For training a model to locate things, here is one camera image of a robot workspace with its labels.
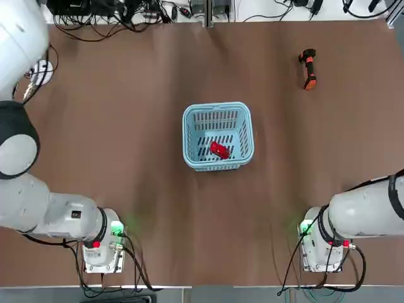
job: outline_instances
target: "metal bracket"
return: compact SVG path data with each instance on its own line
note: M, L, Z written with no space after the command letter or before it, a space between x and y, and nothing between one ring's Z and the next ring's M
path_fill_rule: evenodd
M204 11L205 11L205 23L203 24L203 26L207 27L207 28L213 27L212 0L205 0L203 6L204 6Z
M389 12L389 15L386 18L387 26L389 26L389 28L394 28L393 23L398 19L398 17L401 16L403 10L404 10L404 0L400 0Z

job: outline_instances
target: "orange and black tool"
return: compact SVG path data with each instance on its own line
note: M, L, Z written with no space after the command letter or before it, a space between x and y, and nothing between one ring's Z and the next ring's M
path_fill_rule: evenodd
M313 58L316 56L316 50L315 49L305 49L303 50L303 53L299 55L299 62L306 63L306 68L307 68L307 79L306 82L304 83L304 89L305 90L311 90L313 87L316 86L317 83L317 78L314 75L314 64L313 64Z

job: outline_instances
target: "electronic device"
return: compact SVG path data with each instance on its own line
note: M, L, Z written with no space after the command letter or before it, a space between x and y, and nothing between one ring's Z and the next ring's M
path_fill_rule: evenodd
M205 13L205 0L191 0L190 9L193 15ZM212 15L224 15L226 6L231 5L231 0L212 0Z
M293 0L294 6L307 6L309 0Z
M323 0L314 0L313 5L310 8L310 12L313 15L317 15L323 5Z
M92 0L90 12L95 16L113 17L116 11L115 0Z
M90 198L52 193L27 174L40 140L23 104L13 100L13 90L49 44L35 0L0 0L0 37L0 68L7 71L0 73L0 226L82 241L87 272L121 272L124 226L116 212Z
M52 15L89 16L91 0L47 0L46 6Z

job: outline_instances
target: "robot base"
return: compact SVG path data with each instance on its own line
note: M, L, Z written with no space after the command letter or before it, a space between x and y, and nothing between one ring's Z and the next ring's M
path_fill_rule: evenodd
M125 253L122 250L123 237L116 234L123 233L123 224L111 209L105 208L107 215L107 230L99 248L83 246L83 256L86 273L122 273Z
M317 216L320 208L311 208L297 227L297 231L300 234L307 230L308 226L313 222ZM308 235L305 236L300 243L300 256L302 259L304 271L310 271L314 273L322 273L326 271L327 259L330 254L331 245L323 240L319 233L318 223L312 225ZM330 261L328 263L327 272L335 271L341 264L343 256L343 247L332 247Z

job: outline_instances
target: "wire bundle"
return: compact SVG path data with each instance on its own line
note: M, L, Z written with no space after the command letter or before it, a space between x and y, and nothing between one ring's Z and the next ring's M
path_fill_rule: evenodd
M103 17L98 16L96 14L91 14L90 16L53 16L53 21L58 30L65 33L72 39L82 41L82 42L101 42L106 39L109 39L116 35L117 33L129 30L134 33L144 32L150 25L159 24L159 23L173 23L174 21L171 19L167 10L163 7L161 0L143 0L136 1L136 3L132 1L128 1L128 3L121 3L116 1L115 6L109 6L102 1L97 3L98 5L105 6L106 8L115 11L113 16ZM155 13L156 19L155 21L144 21L141 23L134 24L132 19L137 14L143 14L147 12ZM97 19L104 20L107 25L113 25L111 29L107 33L101 33L95 27L97 26ZM100 36L97 39L83 39L75 35L75 31L85 28L91 27L93 31Z

